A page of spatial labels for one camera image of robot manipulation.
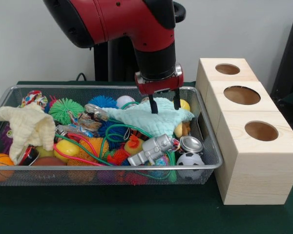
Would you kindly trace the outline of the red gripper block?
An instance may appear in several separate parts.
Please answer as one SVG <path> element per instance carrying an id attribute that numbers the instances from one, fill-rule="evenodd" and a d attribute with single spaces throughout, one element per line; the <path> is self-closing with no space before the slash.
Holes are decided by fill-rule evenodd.
<path id="1" fill-rule="evenodd" d="M 181 108 L 179 88 L 182 87 L 184 83 L 182 68 L 175 68 L 175 72 L 172 76 L 161 80 L 147 80 L 142 77 L 140 72 L 136 72 L 135 82 L 140 94 L 149 95 L 148 99 L 152 114 L 158 114 L 158 108 L 156 101 L 153 99 L 153 94 L 167 90 L 175 92 L 173 98 L 174 109 L 179 110 Z"/>

